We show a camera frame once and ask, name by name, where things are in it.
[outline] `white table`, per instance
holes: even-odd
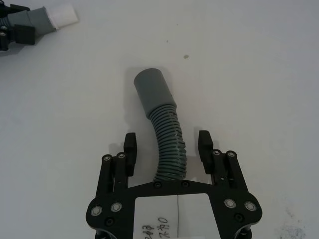
[[[318,1],[71,2],[78,24],[0,55],[1,238],[94,238],[85,212],[100,158],[127,132],[130,186],[152,180],[157,143],[133,85],[148,67],[177,102],[187,178],[208,179],[196,144],[209,130],[262,205],[254,238],[318,238]]]

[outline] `bolt head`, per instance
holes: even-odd
[[[122,209],[122,204],[121,203],[113,203],[111,205],[111,211],[114,212],[114,213],[118,212],[121,209]]]
[[[109,155],[106,155],[106,156],[103,158],[104,161],[109,161],[110,159],[111,159],[111,157],[110,157]]]
[[[229,152],[227,155],[230,156],[230,157],[234,157],[235,156],[235,154],[233,152]]]
[[[251,212],[257,210],[257,206],[253,203],[253,202],[250,202],[250,201],[247,201],[245,203],[245,208]]]
[[[96,217],[102,213],[102,208],[100,206],[95,206],[91,209],[91,215]]]
[[[214,154],[214,155],[220,155],[220,152],[217,151],[217,150],[214,150],[214,151],[213,151],[213,154]]]
[[[225,204],[225,206],[228,207],[228,208],[235,208],[235,207],[236,207],[235,201],[232,200],[231,198],[225,199],[224,204]]]

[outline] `gray pipe fitting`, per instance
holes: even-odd
[[[163,74],[159,69],[149,68],[141,71],[134,80],[146,117],[150,119],[153,110],[163,105],[176,103],[169,91]]]
[[[6,27],[14,25],[31,26],[35,28],[36,36],[42,36],[56,30],[48,17],[45,7],[9,14],[7,17],[0,19],[0,25]]]

